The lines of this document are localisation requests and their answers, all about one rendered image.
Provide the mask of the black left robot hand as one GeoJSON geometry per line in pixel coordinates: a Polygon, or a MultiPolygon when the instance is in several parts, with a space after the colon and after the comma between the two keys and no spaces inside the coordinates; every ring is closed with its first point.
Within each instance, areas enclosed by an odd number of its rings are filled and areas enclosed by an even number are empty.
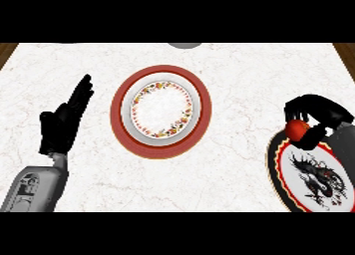
{"type": "Polygon", "coordinates": [[[42,112],[42,154],[49,155],[54,152],[67,154],[70,152],[93,93],[92,76],[86,75],[70,100],[59,105],[54,112],[42,112]]]}

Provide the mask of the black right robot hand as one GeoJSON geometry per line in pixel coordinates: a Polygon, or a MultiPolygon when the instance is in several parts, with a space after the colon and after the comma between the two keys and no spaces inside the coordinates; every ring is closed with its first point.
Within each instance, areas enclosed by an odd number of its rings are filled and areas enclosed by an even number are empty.
{"type": "Polygon", "coordinates": [[[300,141],[292,144],[303,149],[312,150],[327,135],[327,128],[337,129],[342,123],[352,124],[355,117],[349,111],[331,100],[318,95],[303,95],[286,103],[286,121],[315,118],[320,124],[312,127],[303,135],[300,141]]]}

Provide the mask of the red tomato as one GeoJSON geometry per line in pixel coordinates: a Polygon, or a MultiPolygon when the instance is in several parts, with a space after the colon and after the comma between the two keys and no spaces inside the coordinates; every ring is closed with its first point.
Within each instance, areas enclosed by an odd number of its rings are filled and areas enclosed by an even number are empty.
{"type": "Polygon", "coordinates": [[[303,120],[292,120],[286,125],[286,135],[293,141],[300,141],[311,126],[303,120]]]}

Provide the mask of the red-rimmed floral plate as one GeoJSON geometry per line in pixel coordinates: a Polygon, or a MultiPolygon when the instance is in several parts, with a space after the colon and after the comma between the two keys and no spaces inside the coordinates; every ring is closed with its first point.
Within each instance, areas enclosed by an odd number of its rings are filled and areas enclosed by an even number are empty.
{"type": "Polygon", "coordinates": [[[207,88],[187,69],[159,65],[132,74],[111,106],[111,125],[125,148],[166,159],[185,153],[207,131],[212,102],[207,88]]]}

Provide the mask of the black-rimmed dragon plate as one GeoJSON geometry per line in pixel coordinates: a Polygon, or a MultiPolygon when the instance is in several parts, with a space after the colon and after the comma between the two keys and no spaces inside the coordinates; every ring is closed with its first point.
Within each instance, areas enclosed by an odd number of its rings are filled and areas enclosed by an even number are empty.
{"type": "Polygon", "coordinates": [[[269,179],[292,212],[355,212],[355,187],[330,144],[299,149],[281,131],[266,153],[269,179]]]}

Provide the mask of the grey round object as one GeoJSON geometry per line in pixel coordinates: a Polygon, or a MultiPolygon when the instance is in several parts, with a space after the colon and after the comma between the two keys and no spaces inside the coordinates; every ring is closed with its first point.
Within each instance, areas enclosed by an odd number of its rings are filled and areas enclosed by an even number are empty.
{"type": "Polygon", "coordinates": [[[169,43],[178,49],[194,49],[201,45],[201,43],[169,43]]]}

